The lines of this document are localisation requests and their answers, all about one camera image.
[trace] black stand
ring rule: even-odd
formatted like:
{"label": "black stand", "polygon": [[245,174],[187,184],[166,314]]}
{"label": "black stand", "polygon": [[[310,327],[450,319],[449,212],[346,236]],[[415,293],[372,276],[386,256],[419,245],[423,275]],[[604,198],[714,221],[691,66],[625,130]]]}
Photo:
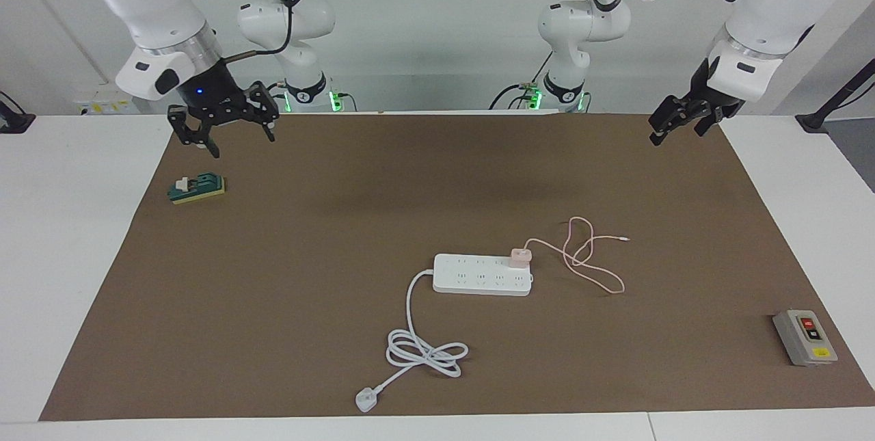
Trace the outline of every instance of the black stand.
{"label": "black stand", "polygon": [[0,126],[0,133],[24,133],[37,118],[37,115],[15,113],[0,101],[0,117],[3,117],[6,122],[5,126]]}
{"label": "black stand", "polygon": [[845,83],[844,87],[842,87],[841,91],[836,92],[835,95],[826,102],[826,104],[822,105],[819,110],[812,114],[797,114],[796,121],[799,121],[799,124],[803,127],[803,130],[806,130],[808,133],[828,133],[827,130],[823,127],[823,121],[827,119],[832,111],[835,111],[835,108],[840,107],[847,98],[850,98],[850,95],[857,91],[871,76],[875,75],[875,59],[869,62],[863,70],[860,70],[855,76],[854,79],[851,79],[850,82]]}

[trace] white tabletop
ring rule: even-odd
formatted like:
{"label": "white tabletop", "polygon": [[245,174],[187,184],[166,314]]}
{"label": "white tabletop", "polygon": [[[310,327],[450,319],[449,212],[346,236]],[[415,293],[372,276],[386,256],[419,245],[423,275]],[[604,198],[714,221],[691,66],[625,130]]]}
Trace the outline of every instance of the white tabletop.
{"label": "white tabletop", "polygon": [[[875,195],[829,137],[792,118],[722,126],[875,382]],[[170,135],[163,116],[97,116],[41,117],[0,138],[0,439],[875,439],[875,407],[36,423]]]}

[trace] brown table surface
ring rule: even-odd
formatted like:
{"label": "brown table surface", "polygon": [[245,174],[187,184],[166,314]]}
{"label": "brown table surface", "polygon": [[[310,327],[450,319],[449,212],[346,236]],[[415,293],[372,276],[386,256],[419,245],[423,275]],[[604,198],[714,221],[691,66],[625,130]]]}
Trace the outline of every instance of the brown table surface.
{"label": "brown table surface", "polygon": [[[371,415],[875,404],[719,129],[654,148],[641,116],[293,116],[275,143],[215,136],[218,161],[171,139],[41,420],[358,414],[435,254],[561,244],[572,215],[632,239],[593,259],[628,292],[541,247],[528,297],[426,278],[418,332],[468,344],[462,376],[418,367]],[[228,193],[168,201],[207,170]],[[790,308],[818,314],[838,363],[790,365],[770,319]]]}

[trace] power strip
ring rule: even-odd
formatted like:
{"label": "power strip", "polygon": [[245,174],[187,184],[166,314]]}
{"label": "power strip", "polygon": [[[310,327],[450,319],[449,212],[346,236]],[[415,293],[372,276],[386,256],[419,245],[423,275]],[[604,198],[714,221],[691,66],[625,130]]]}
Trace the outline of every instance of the power strip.
{"label": "power strip", "polygon": [[438,254],[432,287],[437,292],[478,295],[528,295],[532,273],[528,263],[512,267],[507,256]]}

